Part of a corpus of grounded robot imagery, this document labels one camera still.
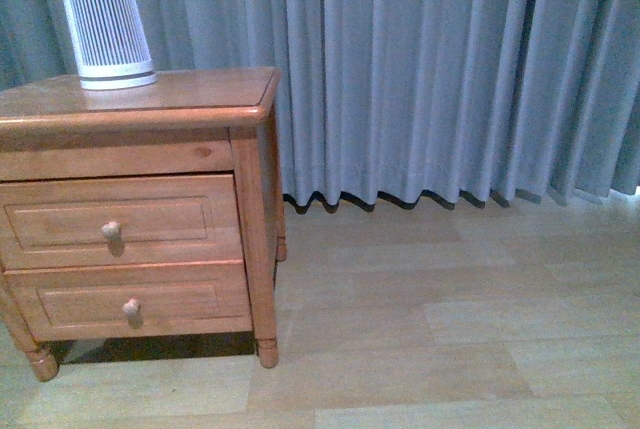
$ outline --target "nightstand top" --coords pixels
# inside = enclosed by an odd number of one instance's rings
[[[0,93],[0,134],[255,125],[271,110],[273,67],[158,72],[154,84],[90,91],[58,76]]]

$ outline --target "nightstand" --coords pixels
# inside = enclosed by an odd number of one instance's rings
[[[60,76],[0,93],[0,309],[41,381],[48,341],[253,331],[278,362],[286,258],[274,68]]]

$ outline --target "wooden drawer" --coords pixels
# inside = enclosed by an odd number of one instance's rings
[[[55,134],[0,141],[0,181],[230,171],[225,129]]]
[[[242,264],[8,271],[38,340],[250,331]],[[123,306],[140,304],[128,317]]]
[[[0,202],[6,269],[242,260],[230,174],[8,183]]]

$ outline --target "heater base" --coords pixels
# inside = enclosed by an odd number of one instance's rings
[[[129,87],[153,84],[158,80],[155,72],[135,74],[125,77],[80,77],[80,86],[83,89],[103,91],[108,89],[126,89]]]

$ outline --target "curtain fold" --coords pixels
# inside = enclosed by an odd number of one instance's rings
[[[640,0],[137,0],[159,70],[276,65],[284,192],[635,193]],[[0,0],[0,88],[75,72],[61,0]]]

